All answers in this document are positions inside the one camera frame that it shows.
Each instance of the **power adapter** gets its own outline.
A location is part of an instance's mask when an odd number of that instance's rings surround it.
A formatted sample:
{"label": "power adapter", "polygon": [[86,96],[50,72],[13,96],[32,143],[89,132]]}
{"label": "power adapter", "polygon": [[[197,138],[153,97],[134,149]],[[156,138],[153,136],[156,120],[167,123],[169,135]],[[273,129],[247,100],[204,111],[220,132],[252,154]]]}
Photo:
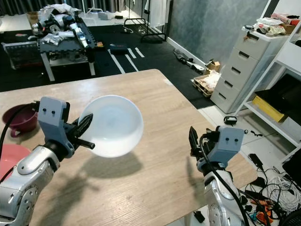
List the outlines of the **power adapter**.
{"label": "power adapter", "polygon": [[201,213],[201,211],[194,211],[193,212],[194,217],[198,220],[199,223],[203,223],[205,220],[205,217],[203,216],[203,214]]}
{"label": "power adapter", "polygon": [[237,118],[236,118],[235,116],[226,116],[226,117],[224,118],[224,123],[225,123],[226,125],[231,125],[231,126],[233,126],[233,125],[236,124],[236,122],[237,122]]}

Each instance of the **gray wall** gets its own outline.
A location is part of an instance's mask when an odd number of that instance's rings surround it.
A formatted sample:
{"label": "gray wall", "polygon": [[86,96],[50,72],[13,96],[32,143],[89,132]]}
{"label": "gray wall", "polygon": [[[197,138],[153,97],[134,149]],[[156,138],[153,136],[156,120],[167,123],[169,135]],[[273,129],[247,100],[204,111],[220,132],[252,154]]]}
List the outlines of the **gray wall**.
{"label": "gray wall", "polygon": [[222,65],[245,24],[253,25],[267,0],[174,0],[169,37],[204,62]]}

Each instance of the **yellow box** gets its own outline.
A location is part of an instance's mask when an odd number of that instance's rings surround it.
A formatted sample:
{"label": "yellow box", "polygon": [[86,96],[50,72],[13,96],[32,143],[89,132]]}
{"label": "yellow box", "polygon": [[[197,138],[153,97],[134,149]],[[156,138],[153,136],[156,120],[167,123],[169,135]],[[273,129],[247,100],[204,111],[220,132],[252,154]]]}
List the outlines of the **yellow box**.
{"label": "yellow box", "polygon": [[287,115],[284,115],[269,105],[266,101],[261,99],[259,96],[256,96],[252,101],[254,105],[259,107],[260,110],[265,112],[268,116],[274,119],[276,122],[282,122],[287,118]]}

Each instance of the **wooden table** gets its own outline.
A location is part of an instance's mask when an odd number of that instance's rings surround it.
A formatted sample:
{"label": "wooden table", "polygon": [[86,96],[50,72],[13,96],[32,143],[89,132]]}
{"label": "wooden table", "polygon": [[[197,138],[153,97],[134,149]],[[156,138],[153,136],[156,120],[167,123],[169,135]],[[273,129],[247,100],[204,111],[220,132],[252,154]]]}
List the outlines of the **wooden table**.
{"label": "wooden table", "polygon": [[[51,96],[70,102],[73,121],[89,102],[107,94],[124,96],[139,107],[144,119],[140,143],[119,158],[79,148],[63,160],[38,199],[31,226],[162,226],[206,205],[188,132],[192,125],[201,135],[212,125],[158,70],[2,92],[1,115],[15,105]],[[33,149],[44,144],[43,138],[36,129],[23,138],[7,135],[5,143]],[[240,154],[228,170],[237,187],[257,177]]]}

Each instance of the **pink plate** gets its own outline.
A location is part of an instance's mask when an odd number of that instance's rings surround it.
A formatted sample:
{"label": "pink plate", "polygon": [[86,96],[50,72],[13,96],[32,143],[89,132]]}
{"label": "pink plate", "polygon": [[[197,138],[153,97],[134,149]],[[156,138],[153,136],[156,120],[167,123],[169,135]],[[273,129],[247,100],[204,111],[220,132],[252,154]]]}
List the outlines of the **pink plate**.
{"label": "pink plate", "polygon": [[3,144],[0,160],[0,179],[24,157],[30,154],[30,150],[21,145]]}

